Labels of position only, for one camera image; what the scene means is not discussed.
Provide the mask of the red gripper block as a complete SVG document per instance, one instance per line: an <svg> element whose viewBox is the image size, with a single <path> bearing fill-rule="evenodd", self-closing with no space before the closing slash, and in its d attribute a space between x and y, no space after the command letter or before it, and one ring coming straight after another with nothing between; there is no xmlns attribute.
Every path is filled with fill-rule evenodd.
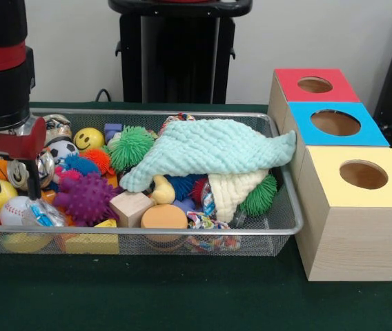
<svg viewBox="0 0 392 331"><path fill-rule="evenodd" d="M0 156L25 160L29 174L28 196L33 201L41 198L39 171L35 159L43 150L45 140L46 122L42 117L30 117L22 126L0 131Z"/></svg>

